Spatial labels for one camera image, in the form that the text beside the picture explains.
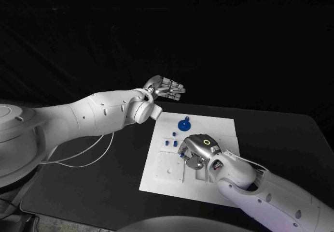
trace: table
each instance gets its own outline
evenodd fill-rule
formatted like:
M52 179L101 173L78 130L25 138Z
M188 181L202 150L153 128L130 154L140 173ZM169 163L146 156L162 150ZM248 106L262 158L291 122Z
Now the table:
M166 112L235 119L242 157L262 164L298 184L332 208L334 202L334 154L316 121L306 115L156 102ZM140 191L156 121L126 126L116 132L103 159L84 168L49 164L22 200L25 212L118 230L159 216L193 216L270 230L241 209ZM90 163L104 153L111 135L70 165ZM62 144L52 159L85 150L98 137Z

